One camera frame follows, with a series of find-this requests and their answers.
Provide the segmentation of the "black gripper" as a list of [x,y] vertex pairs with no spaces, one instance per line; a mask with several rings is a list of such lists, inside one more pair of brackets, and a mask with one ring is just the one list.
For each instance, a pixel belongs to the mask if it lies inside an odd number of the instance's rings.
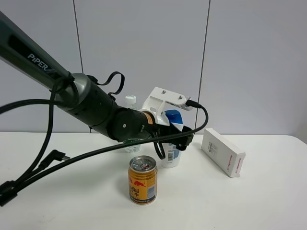
[[191,131],[191,128],[180,123],[170,123],[169,126],[164,126],[143,121],[142,126],[142,132],[148,134],[148,138],[142,141],[143,144],[151,142],[172,143],[177,150],[185,151],[194,137],[193,134],[183,136],[183,133]]

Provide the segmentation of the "dark green robot arm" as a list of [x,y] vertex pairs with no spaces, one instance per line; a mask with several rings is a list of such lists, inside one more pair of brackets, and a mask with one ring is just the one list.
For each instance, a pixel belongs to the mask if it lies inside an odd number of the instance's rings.
[[105,93],[92,76],[65,70],[4,14],[0,16],[0,58],[47,89],[55,90],[56,104],[62,110],[112,140],[154,136],[158,142],[185,150],[193,139],[190,128],[176,127],[164,112],[166,104],[189,110],[184,95],[156,87],[141,110],[121,107],[113,93]]

